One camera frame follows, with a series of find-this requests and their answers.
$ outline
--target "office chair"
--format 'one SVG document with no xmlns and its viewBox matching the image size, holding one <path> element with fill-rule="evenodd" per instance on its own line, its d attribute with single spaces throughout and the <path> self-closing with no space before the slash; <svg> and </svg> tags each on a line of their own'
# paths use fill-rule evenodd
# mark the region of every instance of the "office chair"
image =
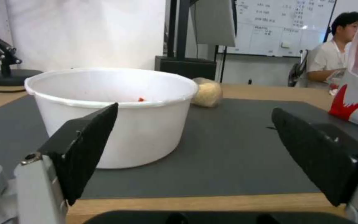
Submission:
<svg viewBox="0 0 358 224">
<path fill-rule="evenodd" d="M 302 75 L 306 71 L 307 56 L 309 55 L 309 50 L 300 50 L 301 59 L 299 63 L 296 63 L 291 68 L 290 74 L 288 75 L 287 86 L 295 87 L 297 82 L 301 79 Z"/>
</svg>

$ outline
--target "wooden table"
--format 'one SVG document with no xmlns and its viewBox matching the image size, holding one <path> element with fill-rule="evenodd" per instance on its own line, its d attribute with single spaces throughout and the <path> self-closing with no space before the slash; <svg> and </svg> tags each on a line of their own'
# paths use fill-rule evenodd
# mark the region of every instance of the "wooden table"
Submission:
<svg viewBox="0 0 358 224">
<path fill-rule="evenodd" d="M 0 106 L 25 93 L 0 93 Z M 332 96 L 311 88 L 223 85 L 224 98 L 301 101 L 329 110 Z M 331 206 L 322 193 L 270 194 L 230 197 L 89 199 L 70 208 L 68 223 L 83 223 L 110 210 L 216 210 L 216 211 L 317 211 L 344 216 L 344 207 Z"/>
</svg>

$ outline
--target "white shirt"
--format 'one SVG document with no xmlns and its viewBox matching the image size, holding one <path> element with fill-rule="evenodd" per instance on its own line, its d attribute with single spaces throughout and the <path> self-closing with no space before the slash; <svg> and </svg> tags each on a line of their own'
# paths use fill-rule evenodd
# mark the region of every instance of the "white shirt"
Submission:
<svg viewBox="0 0 358 224">
<path fill-rule="evenodd" d="M 336 70 L 347 67 L 347 55 L 339 51 L 334 40 L 325 42 L 310 51 L 306 72 Z M 307 87 L 325 88 L 328 83 L 307 81 Z"/>
</svg>

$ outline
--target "man's arm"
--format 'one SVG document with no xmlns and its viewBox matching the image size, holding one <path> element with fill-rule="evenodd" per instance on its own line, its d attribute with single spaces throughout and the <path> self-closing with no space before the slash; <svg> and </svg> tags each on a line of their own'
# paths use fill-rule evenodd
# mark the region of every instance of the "man's arm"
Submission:
<svg viewBox="0 0 358 224">
<path fill-rule="evenodd" d="M 331 74 L 333 74 L 335 71 L 338 71 L 338 70 L 321 70 L 321 71 L 308 72 L 307 78 L 310 81 L 325 82 Z"/>
</svg>

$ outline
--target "man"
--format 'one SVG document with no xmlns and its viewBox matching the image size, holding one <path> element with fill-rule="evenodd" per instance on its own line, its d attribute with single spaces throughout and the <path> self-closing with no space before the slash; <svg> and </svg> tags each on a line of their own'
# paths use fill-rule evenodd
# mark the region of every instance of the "man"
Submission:
<svg viewBox="0 0 358 224">
<path fill-rule="evenodd" d="M 308 87 L 327 86 L 327 78 L 347 67 L 345 47 L 358 29 L 358 12 L 340 14 L 332 23 L 334 38 L 312 50 L 307 59 Z"/>
</svg>

